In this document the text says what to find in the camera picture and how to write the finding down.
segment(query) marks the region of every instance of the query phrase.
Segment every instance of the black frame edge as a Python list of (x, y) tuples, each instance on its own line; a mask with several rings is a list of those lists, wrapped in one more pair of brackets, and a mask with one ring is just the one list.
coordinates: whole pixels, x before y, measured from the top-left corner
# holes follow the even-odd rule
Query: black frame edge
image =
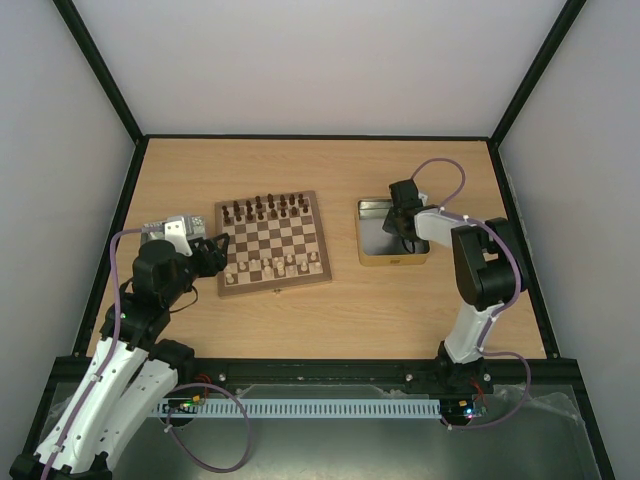
[(533, 307), (533, 313), (538, 323), (538, 331), (542, 338), (542, 344), (547, 358), (558, 358), (560, 356), (560, 350), (558, 348), (558, 342), (556, 341), (555, 334), (553, 333), (553, 327), (551, 325), (551, 319), (549, 318), (549, 312), (544, 302), (540, 283), (538, 282), (538, 276), (531, 259), (531, 252), (529, 251), (529, 244), (527, 243), (524, 229), (522, 228), (522, 222), (516, 207), (516, 202), (511, 191), (511, 185), (507, 178), (507, 173), (500, 157), (498, 145), (492, 142), (487, 143), (489, 149), (489, 156), (491, 157), (491, 164), (493, 165), (493, 171), (496, 175), (498, 182), (498, 188), (500, 189), (500, 196), (502, 197), (502, 203), (504, 204), (505, 211), (507, 212), (507, 218), (514, 227), (516, 239), (522, 256), (524, 257), (525, 267), (529, 271), (529, 296), (531, 297), (531, 305)]
[(509, 106), (502, 115), (500, 122), (498, 122), (498, 126), (491, 136), (492, 143), (499, 146), (507, 136), (509, 129), (516, 121), (520, 111), (538, 84), (540, 77), (542, 77), (549, 63), (551, 63), (551, 59), (558, 50), (558, 47), (560, 47), (562, 40), (564, 40), (564, 37), (569, 32), (571, 25), (573, 25), (573, 22), (578, 17), (586, 1), (587, 0), (567, 0), (564, 7), (562, 7), (558, 18), (547, 34), (540, 50), (538, 50), (529, 70), (527, 70)]
[(91, 38), (91, 34), (89, 30), (87, 30), (82, 17), (80, 17), (80, 13), (76, 9), (72, 0), (53, 0), (53, 3), (60, 12), (64, 22), (67, 24), (71, 35), (76, 40), (78, 47), (84, 54), (84, 57), (87, 59), (87, 62), (91, 66), (93, 73), (95, 74), (98, 82), (102, 86), (104, 93), (109, 98), (109, 101), (113, 105), (116, 113), (120, 117), (124, 128), (129, 133), (131, 140), (134, 143), (139, 142), (142, 139), (142, 131), (138, 124), (133, 118), (133, 114), (125, 102), (118, 85), (116, 85), (111, 72), (109, 72), (109, 68), (107, 68), (107, 64), (105, 63), (98, 47), (95, 42)]
[(148, 138), (184, 140), (384, 140), (384, 141), (425, 141), (425, 142), (486, 142), (483, 136), (447, 135), (315, 135), (315, 134), (268, 134), (268, 133), (218, 133), (218, 134), (148, 134)]
[[(330, 382), (335, 380), (336, 368), (340, 374), (355, 379), (354, 384), (376, 384), (385, 389), (396, 389), (408, 393), (430, 393), (429, 384), (420, 381), (423, 371), (433, 368), (433, 360), (280, 360), (280, 359), (196, 359), (196, 371), (208, 372), (214, 383), (228, 386), (230, 383), (244, 383), (247, 376), (256, 383), (298, 383), (301, 368), (308, 364), (314, 369), (314, 376), (308, 381)], [(32, 453), (38, 446), (40, 432), (44, 427), (53, 394), (59, 383), (79, 383), (90, 363), (89, 358), (59, 357), (56, 359), (47, 386), (42, 395), (29, 435), (24, 444), (23, 453)], [(614, 479), (613, 468), (609, 460), (596, 418), (591, 408), (582, 374), (576, 360), (558, 359), (529, 360), (532, 383), (535, 385), (570, 385), (573, 388), (580, 414), (585, 422), (587, 435), (603, 479)], [(524, 368), (518, 360), (487, 360), (492, 382), (497, 385), (512, 385), (522, 382)], [(224, 383), (218, 381), (216, 373), (225, 373)], [(415, 374), (414, 381), (408, 384), (405, 375)], [(381, 374), (370, 381), (370, 376)], [(446, 398), (436, 395), (434, 398)]]
[(142, 137), (142, 140), (136, 145), (131, 158), (131, 164), (127, 171), (127, 176), (122, 186), (122, 192), (120, 193), (120, 199), (116, 206), (116, 211), (113, 216), (113, 221), (109, 227), (109, 234), (105, 242), (104, 249), (102, 250), (102, 256), (100, 257), (100, 263), (98, 264), (98, 270), (96, 272), (95, 280), (91, 286), (91, 293), (87, 300), (87, 306), (82, 315), (82, 321), (80, 323), (80, 329), (76, 336), (76, 341), (73, 345), (73, 354), (75, 356), (86, 355), (91, 342), (91, 334), (93, 333), (93, 327), (95, 326), (98, 316), (98, 310), (100, 310), (100, 303), (102, 302), (102, 296), (105, 288), (107, 287), (107, 281), (109, 280), (109, 273), (111, 267), (109, 266), (109, 242), (111, 237), (124, 227), (124, 222), (129, 213), (129, 205), (133, 198), (133, 192), (135, 191), (136, 184), (138, 182), (138, 175), (140, 175), (140, 169), (142, 168), (142, 162), (149, 145), (149, 139)]

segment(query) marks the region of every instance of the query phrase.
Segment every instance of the robotic arm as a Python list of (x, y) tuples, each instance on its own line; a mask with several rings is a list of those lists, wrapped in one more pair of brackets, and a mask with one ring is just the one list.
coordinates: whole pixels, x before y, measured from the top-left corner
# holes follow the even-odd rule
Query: robotic arm
[[(120, 287), (118, 338), (113, 338), (115, 308), (111, 306), (91, 365), (70, 404), (35, 455), (16, 458), (11, 467), (14, 479), (110, 479), (149, 411), (179, 381), (191, 379), (193, 349), (171, 340), (155, 342), (169, 324), (169, 309), (182, 294), (192, 291), (195, 280), (224, 270), (229, 235), (189, 240), (188, 220), (169, 218), (162, 227), (164, 240), (140, 247), (133, 277)], [(129, 283), (131, 293), (125, 291)], [(116, 346), (109, 359), (112, 342)], [(108, 366), (98, 376), (105, 361)], [(49, 469), (51, 475), (44, 472)]]
[[(383, 227), (386, 232), (405, 240), (433, 241), (453, 249), (456, 283), (463, 303), (453, 330), (441, 345), (439, 357), (450, 370), (480, 360), (500, 307), (514, 296), (518, 283), (520, 291), (526, 290), (529, 283), (508, 221), (487, 220), (482, 228), (466, 216), (449, 214), (435, 205), (424, 206), (413, 180), (394, 183), (389, 189), (392, 207)], [(508, 252), (492, 237), (501, 239), (515, 258), (520, 282)]]

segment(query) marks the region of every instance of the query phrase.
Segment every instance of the chessboard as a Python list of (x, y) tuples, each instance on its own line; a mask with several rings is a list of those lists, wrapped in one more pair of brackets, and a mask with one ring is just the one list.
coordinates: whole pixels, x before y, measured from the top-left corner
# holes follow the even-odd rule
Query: chessboard
[(218, 295), (229, 297), (331, 281), (313, 191), (218, 202), (216, 234), (230, 236)]

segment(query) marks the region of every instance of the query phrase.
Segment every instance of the cable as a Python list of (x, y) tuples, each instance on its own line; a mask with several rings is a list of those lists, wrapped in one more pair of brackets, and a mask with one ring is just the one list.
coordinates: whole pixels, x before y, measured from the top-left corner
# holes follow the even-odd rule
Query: cable
[(416, 168), (415, 172), (413, 172), (413, 174), (411, 175), (411, 180), (414, 180), (416, 175), (418, 175), (418, 173), (420, 173), (420, 170), (422, 170), (424, 167), (426, 167), (430, 163), (436, 163), (436, 162), (450, 163), (451, 165), (456, 167), (460, 172), (460, 185), (458, 185), (458, 188), (456, 188), (456, 190), (451, 195), (449, 195), (440, 203), (440, 207), (444, 207), (447, 203), (449, 203), (451, 200), (456, 198), (458, 194), (462, 191), (465, 183), (467, 183), (467, 174), (465, 173), (464, 168), (462, 168), (462, 165), (460, 165), (455, 160), (452, 160), (450, 158), (437, 157), (437, 158), (430, 158), (429, 160), (425, 160), (424, 162), (422, 162), (418, 166), (418, 168)]
[[(116, 350), (118, 338), (120, 337), (120, 314), (121, 314), (122, 307), (120, 305), (120, 288), (119, 288), (120, 286), (118, 285), (118, 266), (116, 265), (116, 245), (118, 244), (118, 240), (120, 239), (120, 237), (124, 235), (128, 235), (130, 233), (155, 232), (159, 230), (160, 230), (159, 227), (133, 228), (130, 230), (122, 230), (121, 232), (118, 232), (114, 234), (113, 237), (111, 237), (111, 242), (109, 243), (109, 261), (111, 263), (111, 279), (113, 281), (115, 322), (113, 326), (113, 340), (111, 341), (111, 345), (109, 346), (109, 351), (107, 352), (107, 355), (104, 358), (104, 361), (100, 364), (100, 366), (96, 370), (96, 373), (94, 375), (94, 378), (96, 379), (100, 378), (102, 376), (102, 373), (109, 366), (109, 362), (113, 358), (113, 355)], [(69, 430), (71, 430), (71, 427), (73, 426), (73, 422), (75, 421), (76, 417), (80, 413), (80, 410), (82, 409), (84, 403), (87, 401), (87, 398), (89, 397), (89, 394), (91, 393), (95, 385), (96, 385), (95, 381), (89, 382), (89, 384), (84, 389), (84, 392), (82, 392), (82, 394), (78, 398), (78, 402), (74, 405), (73, 410), (71, 410), (71, 413), (69, 414), (69, 418), (67, 418), (67, 422), (65, 423), (64, 427), (62, 427), (62, 429), (60, 430), (60, 436), (58, 437), (58, 440), (55, 443), (55, 446), (58, 447), (58, 449), (62, 448), (62, 445), (64, 444), (64, 441), (67, 438), (67, 434), (69, 433)], [(47, 479), (47, 476), (49, 475), (51, 467), (53, 466), (57, 456), (58, 456), (57, 451), (54, 451), (51, 453), (51, 455), (49, 455), (49, 460), (47, 460), (47, 463), (45, 464), (44, 469), (42, 470), (42, 475), (40, 476), (40, 480)]]
[(229, 467), (229, 468), (219, 468), (219, 467), (214, 467), (211, 466), (207, 463), (204, 463), (202, 460), (196, 458), (196, 456), (191, 453), (191, 451), (185, 446), (184, 443), (182, 443), (182, 440), (180, 440), (180, 438), (178, 438), (178, 436), (176, 435), (176, 433), (173, 431), (172, 425), (171, 425), (171, 415), (173, 414), (173, 410), (169, 410), (169, 413), (167, 414), (167, 418), (165, 420), (165, 432), (169, 433), (169, 435), (171, 435), (171, 438), (173, 438), (173, 440), (176, 442), (176, 444), (178, 445), (178, 447), (180, 447), (180, 449), (187, 454), (187, 456), (189, 457), (189, 459), (195, 463), (197, 466), (199, 466), (200, 468), (202, 468), (203, 470), (206, 470), (208, 472), (213, 472), (213, 473), (231, 473), (231, 472), (235, 472), (236, 470), (239, 470), (241, 467), (243, 467), (248, 461), (249, 461), (249, 455), (251, 454), (251, 448), (253, 446), (253, 430), (251, 429), (251, 422), (249, 421), (249, 415), (247, 414), (247, 410), (246, 408), (244, 408), (244, 405), (242, 405), (242, 403), (240, 402), (240, 400), (238, 400), (237, 397), (235, 397), (232, 393), (230, 393), (229, 391), (225, 390), (222, 387), (219, 387), (217, 385), (214, 385), (212, 383), (188, 383), (186, 385), (180, 385), (176, 388), (174, 388), (171, 393), (174, 392), (179, 392), (181, 390), (186, 390), (188, 388), (194, 388), (194, 387), (200, 387), (200, 388), (209, 388), (211, 390), (215, 390), (221, 394), (223, 394), (225, 397), (227, 397), (228, 399), (230, 399), (231, 401), (233, 401), (233, 403), (235, 403), (238, 406), (238, 409), (240, 410), (240, 413), (242, 413), (242, 416), (244, 417), (244, 422), (247, 425), (247, 447), (244, 451), (244, 454), (242, 455), (242, 458), (240, 459), (240, 461), (238, 463), (236, 463), (234, 466)]
[(194, 285), (191, 285), (191, 290), (193, 290), (195, 292), (195, 294), (196, 294), (196, 298), (193, 299), (193, 302), (191, 302), (188, 305), (185, 305), (184, 307), (180, 307), (177, 310), (169, 310), (169, 313), (178, 313), (178, 312), (181, 312), (182, 310), (184, 310), (186, 308), (189, 308), (191, 305), (195, 305), (196, 304), (196, 302), (198, 301), (198, 289)]
[(516, 412), (518, 410), (520, 410), (520, 408), (522, 408), (522, 406), (525, 404), (525, 402), (529, 399), (529, 390), (531, 389), (531, 367), (529, 367), (529, 363), (527, 362), (527, 360), (520, 355), (519, 353), (515, 353), (515, 352), (483, 352), (483, 355), (486, 357), (502, 357), (505, 355), (511, 356), (511, 357), (515, 357), (518, 360), (520, 360), (522, 362), (522, 364), (524, 365), (524, 369), (527, 372), (527, 381), (525, 382), (524, 385), (524, 391), (522, 392), (522, 398), (520, 399), (520, 401), (518, 401), (518, 404), (513, 408), (513, 410), (511, 410), (509, 413), (505, 414), (504, 416), (498, 418), (497, 420), (493, 420), (489, 423), (483, 423), (481, 425), (451, 425), (449, 422), (447, 422), (447, 420), (444, 418), (444, 416), (442, 417), (442, 423), (444, 423), (446, 425), (446, 427), (449, 430), (480, 430), (482, 428), (489, 428), (489, 427), (495, 427), (496, 425), (499, 425), (505, 421), (507, 421), (508, 419), (510, 419), (511, 417), (513, 417)]

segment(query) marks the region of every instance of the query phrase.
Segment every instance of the wooden table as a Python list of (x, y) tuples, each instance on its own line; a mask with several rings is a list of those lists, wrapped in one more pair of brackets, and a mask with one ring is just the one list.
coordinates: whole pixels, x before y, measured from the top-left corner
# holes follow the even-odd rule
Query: wooden table
[[(433, 358), (461, 303), (451, 251), (433, 245), (423, 265), (363, 267), (354, 213), (358, 199), (388, 196), (390, 183), (408, 178), (422, 160), (437, 156), (458, 160), (467, 172), (467, 185), (449, 210), (478, 218), (504, 216), (483, 142), (151, 140), (125, 228), (181, 213), (204, 215), (212, 228), (217, 201), (315, 190), (333, 270), (327, 285), (224, 300), (214, 279), (200, 279), (199, 302), (173, 315), (162, 338), (193, 347), (198, 357)], [(417, 178), (434, 202), (458, 182), (455, 168), (440, 164)], [(130, 236), (120, 243), (121, 282), (131, 275), (139, 241)], [(112, 295), (109, 284), (89, 353)], [(174, 308), (191, 300), (185, 295)], [(487, 349), (544, 358), (526, 293), (500, 318)]]

